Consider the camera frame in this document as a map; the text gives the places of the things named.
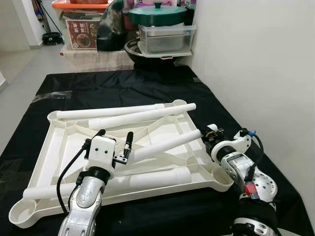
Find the black fabric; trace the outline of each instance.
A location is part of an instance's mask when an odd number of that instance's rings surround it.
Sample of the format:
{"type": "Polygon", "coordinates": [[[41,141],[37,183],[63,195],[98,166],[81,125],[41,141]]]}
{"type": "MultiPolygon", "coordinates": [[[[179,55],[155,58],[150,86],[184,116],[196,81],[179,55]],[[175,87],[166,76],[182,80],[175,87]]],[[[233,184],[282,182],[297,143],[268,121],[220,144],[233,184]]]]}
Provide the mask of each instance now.
{"type": "MultiPolygon", "coordinates": [[[[19,229],[8,221],[10,208],[22,197],[49,122],[55,110],[76,110],[136,106],[183,99],[197,104],[189,112],[197,126],[216,123],[232,138],[240,125],[189,67],[161,71],[113,71],[47,75],[37,95],[73,91],[71,98],[39,100],[32,103],[0,158],[0,225],[1,235],[56,236],[64,215],[40,219],[28,229],[19,229]]],[[[252,145],[247,155],[259,154],[252,145]]],[[[260,169],[277,182],[276,196],[279,227],[302,236],[314,236],[301,197],[275,165],[265,156],[260,169]]],[[[227,192],[211,188],[169,194],[102,207],[97,217],[97,236],[122,235],[212,235],[229,233],[237,215],[239,192],[233,185],[227,192]]]]}

